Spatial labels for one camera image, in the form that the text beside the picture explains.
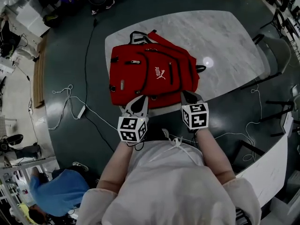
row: puma logo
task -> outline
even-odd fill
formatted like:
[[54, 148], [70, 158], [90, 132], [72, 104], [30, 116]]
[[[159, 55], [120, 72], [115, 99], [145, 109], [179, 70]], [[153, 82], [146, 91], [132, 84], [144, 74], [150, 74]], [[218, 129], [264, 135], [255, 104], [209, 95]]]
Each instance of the puma logo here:
[[165, 77], [163, 77], [163, 74], [165, 73], [164, 70], [161, 70], [161, 73], [160, 73], [160, 70], [159, 70], [159, 67], [155, 67], [155, 73], [156, 73], [156, 79], [158, 78], [163, 78], [165, 79]]

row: blue shirt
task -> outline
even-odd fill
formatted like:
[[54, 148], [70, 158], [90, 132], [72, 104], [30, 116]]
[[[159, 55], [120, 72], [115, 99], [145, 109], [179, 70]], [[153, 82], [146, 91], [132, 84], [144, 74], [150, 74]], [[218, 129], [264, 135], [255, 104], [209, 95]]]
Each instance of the blue shirt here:
[[89, 190], [84, 178], [76, 171], [64, 170], [57, 178], [41, 184], [31, 176], [30, 193], [37, 205], [46, 213], [61, 217], [80, 204]]

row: dark floor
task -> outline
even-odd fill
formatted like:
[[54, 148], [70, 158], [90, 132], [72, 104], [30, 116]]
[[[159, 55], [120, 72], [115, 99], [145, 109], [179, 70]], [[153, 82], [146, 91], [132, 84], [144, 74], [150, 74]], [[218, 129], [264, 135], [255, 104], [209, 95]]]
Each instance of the dark floor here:
[[[123, 0], [97, 16], [99, 24], [95, 28], [87, 59], [87, 104], [105, 120], [117, 126], [120, 110], [110, 101], [105, 64], [105, 38], [108, 35], [149, 18], [190, 10], [230, 11], [251, 37], [259, 32], [263, 24], [272, 19], [272, 13], [261, 0]], [[49, 32], [44, 94], [50, 128], [56, 125], [66, 98], [66, 94], [52, 94], [52, 90], [61, 90], [72, 84], [72, 95], [85, 99], [84, 56], [92, 26], [93, 17], [89, 7], [85, 6], [76, 16], [66, 18], [60, 27]], [[270, 31], [271, 35], [278, 37], [273, 27], [266, 27], [265, 31]], [[281, 110], [277, 105], [267, 106], [265, 101], [288, 100], [291, 97], [290, 88], [297, 84], [299, 79], [300, 68], [288, 67], [284, 75], [259, 86], [263, 117]], [[246, 124], [250, 121], [257, 122], [260, 118], [258, 94], [251, 94], [250, 89], [238, 89], [208, 103], [210, 130], [215, 137], [227, 132], [245, 134]], [[74, 113], [78, 114], [81, 108], [82, 104], [74, 100]], [[93, 113], [87, 112], [86, 115], [98, 125], [104, 138], [115, 148], [120, 140], [118, 134]], [[192, 137], [181, 120], [180, 111], [151, 118], [150, 123], [159, 123], [171, 134]], [[248, 131], [255, 140], [255, 145], [266, 151], [278, 140], [278, 137], [271, 138], [270, 134], [280, 131], [279, 120], [251, 124]], [[112, 155], [96, 128], [85, 118], [74, 120], [68, 109], [60, 126], [50, 131], [50, 136], [61, 167], [79, 161], [93, 171], [101, 173]], [[291, 174], [299, 166], [299, 155], [296, 151], [298, 137], [297, 134], [293, 134], [289, 138], [287, 174]], [[231, 157], [240, 139], [246, 141], [241, 135], [225, 135], [217, 141], [228, 157]]]

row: marble table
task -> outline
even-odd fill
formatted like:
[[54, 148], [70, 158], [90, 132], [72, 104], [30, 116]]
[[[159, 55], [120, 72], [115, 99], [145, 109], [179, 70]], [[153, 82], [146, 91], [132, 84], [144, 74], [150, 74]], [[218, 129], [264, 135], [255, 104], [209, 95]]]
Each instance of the marble table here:
[[[133, 31], [157, 34], [181, 46], [203, 65], [211, 58], [213, 66], [200, 73], [196, 93], [204, 101], [228, 93], [264, 72], [263, 62], [251, 37], [239, 20], [225, 11], [189, 11], [168, 14], [131, 25], [105, 39], [106, 65], [109, 72], [112, 49], [127, 44]], [[180, 109], [180, 104], [152, 109], [156, 116]]]
[[284, 134], [269, 151], [236, 176], [245, 178], [252, 184], [261, 207], [270, 201], [285, 183], [287, 137], [288, 134]]

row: backpack handle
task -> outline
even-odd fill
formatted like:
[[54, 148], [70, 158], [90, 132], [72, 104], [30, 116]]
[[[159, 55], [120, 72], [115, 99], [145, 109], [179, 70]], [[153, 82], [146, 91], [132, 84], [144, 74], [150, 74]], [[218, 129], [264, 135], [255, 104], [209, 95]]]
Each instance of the backpack handle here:
[[139, 31], [133, 31], [133, 32], [130, 34], [130, 42], [129, 42], [128, 44], [132, 44], [132, 38], [133, 38], [133, 35], [134, 35], [134, 34], [140, 34], [140, 35], [147, 36], [146, 33], [139, 32]]

